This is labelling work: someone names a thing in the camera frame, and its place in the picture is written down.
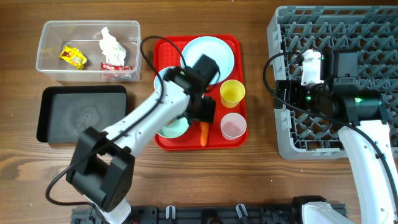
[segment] green bowl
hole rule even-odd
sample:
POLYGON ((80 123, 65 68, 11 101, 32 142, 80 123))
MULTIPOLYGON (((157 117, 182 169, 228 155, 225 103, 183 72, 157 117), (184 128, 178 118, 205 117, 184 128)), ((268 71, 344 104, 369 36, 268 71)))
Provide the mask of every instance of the green bowl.
POLYGON ((157 133, 163 138, 177 138, 185 133, 189 128, 188 120, 186 118, 176 119, 173 123, 163 126, 157 133))

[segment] white arm segment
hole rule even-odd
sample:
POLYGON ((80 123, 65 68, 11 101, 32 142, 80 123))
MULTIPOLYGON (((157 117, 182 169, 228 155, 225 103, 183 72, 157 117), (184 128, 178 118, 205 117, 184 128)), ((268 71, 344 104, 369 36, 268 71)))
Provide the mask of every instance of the white arm segment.
POLYGON ((327 202, 309 202, 302 206, 304 224, 354 224, 332 209, 327 202))
MULTIPOLYGON (((397 185, 398 175, 390 148, 388 124, 382 124, 380 120, 361 121, 358 128, 377 141, 397 185)), ((393 223, 397 218, 394 214, 394 199, 386 171, 381 160, 376 158, 375 150, 362 135, 350 128, 341 128, 338 136, 353 170, 362 223, 393 223)))
POLYGON ((323 83, 323 80, 321 80, 321 53, 310 49, 306 50, 303 56, 301 85, 306 86, 309 84, 323 83))
MULTIPOLYGON (((126 137, 115 142, 120 148, 128 147, 131 154, 137 158, 144 146, 155 136, 155 134, 169 121, 181 115, 188 107, 190 96, 184 93, 183 88, 174 82, 165 82, 164 95, 161 104, 143 121, 132 128, 126 137)), ((116 124, 104 129, 108 133, 106 138, 112 139, 132 123, 136 122, 143 114, 148 112, 160 97, 160 90, 151 94, 146 101, 141 103, 125 118, 116 124)))

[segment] toy carrot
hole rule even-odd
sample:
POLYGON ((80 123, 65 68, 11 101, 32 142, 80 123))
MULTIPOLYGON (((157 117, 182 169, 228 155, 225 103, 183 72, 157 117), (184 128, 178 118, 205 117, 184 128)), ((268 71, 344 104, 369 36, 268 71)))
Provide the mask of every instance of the toy carrot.
POLYGON ((207 145, 207 137, 209 135, 209 123, 200 123, 200 145, 205 147, 207 145))

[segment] pink cup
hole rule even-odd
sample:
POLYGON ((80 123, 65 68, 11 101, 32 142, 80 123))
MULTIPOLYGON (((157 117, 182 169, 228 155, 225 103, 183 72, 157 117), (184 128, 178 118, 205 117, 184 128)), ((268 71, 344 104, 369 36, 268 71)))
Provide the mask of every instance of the pink cup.
POLYGON ((246 120, 238 113, 229 113, 221 120, 221 132, 227 140, 235 140, 241 137, 246 132, 247 127, 246 120))

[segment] yellow snack package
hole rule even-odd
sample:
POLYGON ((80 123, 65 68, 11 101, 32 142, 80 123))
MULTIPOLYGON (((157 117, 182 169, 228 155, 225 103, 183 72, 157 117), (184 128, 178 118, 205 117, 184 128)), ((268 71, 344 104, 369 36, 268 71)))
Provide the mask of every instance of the yellow snack package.
POLYGON ((82 70, 84 68, 84 63, 87 62, 87 58, 75 47, 65 46, 60 54, 60 58, 64 59, 79 70, 82 70))

